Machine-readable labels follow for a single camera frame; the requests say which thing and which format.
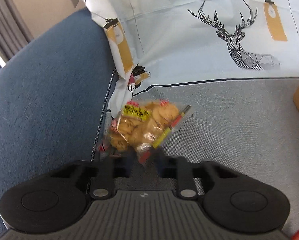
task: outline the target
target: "gray curtain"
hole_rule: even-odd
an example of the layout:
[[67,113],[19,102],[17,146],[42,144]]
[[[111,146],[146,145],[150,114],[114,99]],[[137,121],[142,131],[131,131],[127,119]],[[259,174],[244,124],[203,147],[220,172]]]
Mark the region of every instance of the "gray curtain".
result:
[[12,0],[0,0],[0,49],[7,59],[33,39]]

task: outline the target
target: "deer illustration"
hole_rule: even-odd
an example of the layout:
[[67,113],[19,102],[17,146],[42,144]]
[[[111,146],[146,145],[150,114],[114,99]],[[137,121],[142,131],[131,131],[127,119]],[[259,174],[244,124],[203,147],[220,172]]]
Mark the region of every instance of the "deer illustration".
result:
[[217,29],[216,33],[218,37],[227,42],[227,47],[229,50],[229,54],[231,58],[235,61],[237,66],[244,69],[252,69],[252,70],[263,70],[263,67],[267,66],[275,66],[278,65],[278,61],[270,54],[256,54],[246,52],[242,46],[240,45],[240,41],[244,39],[245,33],[242,32],[243,29],[252,26],[257,17],[257,8],[255,15],[253,16],[253,11],[251,7],[244,1],[244,3],[248,6],[250,10],[250,17],[247,18],[247,23],[244,20],[242,13],[240,12],[242,23],[238,26],[236,25],[236,30],[234,34],[229,34],[225,28],[224,24],[222,24],[218,20],[217,12],[214,13],[214,21],[211,21],[209,16],[203,13],[203,6],[206,0],[203,2],[202,6],[198,10],[198,15],[194,14],[190,10],[188,10],[192,15],[196,18],[200,19],[202,22],[208,24]]

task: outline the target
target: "woven gray fabric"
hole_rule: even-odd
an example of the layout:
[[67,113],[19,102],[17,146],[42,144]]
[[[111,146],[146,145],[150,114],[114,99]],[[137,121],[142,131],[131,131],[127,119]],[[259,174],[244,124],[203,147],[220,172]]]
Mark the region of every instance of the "woven gray fabric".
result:
[[211,82],[154,87],[133,99],[191,104],[194,112],[163,144],[168,155],[212,159],[286,194],[283,229],[299,229],[299,113],[292,101],[299,79]]

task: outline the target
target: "antler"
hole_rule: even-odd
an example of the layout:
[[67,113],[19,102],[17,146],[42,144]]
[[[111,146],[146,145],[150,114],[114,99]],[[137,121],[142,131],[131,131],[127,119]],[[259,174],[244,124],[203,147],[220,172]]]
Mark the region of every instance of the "antler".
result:
[[256,17],[257,17],[257,7],[256,7],[256,12],[255,12],[255,16],[253,16],[253,11],[251,9],[251,7],[243,0],[243,2],[248,6],[249,10],[250,10],[250,17],[247,18],[247,24],[245,23],[245,20],[244,20],[244,17],[242,15],[241,12],[239,12],[241,14],[241,18],[242,18],[242,24],[239,24],[238,26],[236,25],[236,31],[234,33],[235,36],[237,36],[238,34],[240,34],[240,32],[245,29],[245,28],[248,28],[250,26],[253,25],[253,23],[255,22],[256,20]]
[[199,15],[194,14],[190,10],[188,10],[188,11],[192,15],[194,15],[196,18],[200,19],[202,22],[216,28],[217,30],[219,30],[220,32],[222,32],[225,35],[229,35],[229,33],[224,28],[224,24],[222,24],[221,22],[218,21],[218,16],[217,16],[216,11],[214,13],[214,21],[211,21],[211,18],[209,16],[206,17],[206,15],[203,13],[203,6],[204,6],[205,2],[206,2],[206,0],[203,2],[202,6],[198,10]]

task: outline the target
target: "snack bag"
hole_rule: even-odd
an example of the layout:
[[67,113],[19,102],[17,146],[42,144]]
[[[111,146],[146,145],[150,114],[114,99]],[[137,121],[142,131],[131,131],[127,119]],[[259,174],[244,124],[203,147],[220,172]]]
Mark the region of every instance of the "snack bag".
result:
[[130,101],[112,121],[108,141],[118,151],[126,151],[128,146],[132,146],[139,162],[144,164],[150,156],[150,149],[163,142],[189,109],[190,106],[186,106],[181,111],[168,101]]

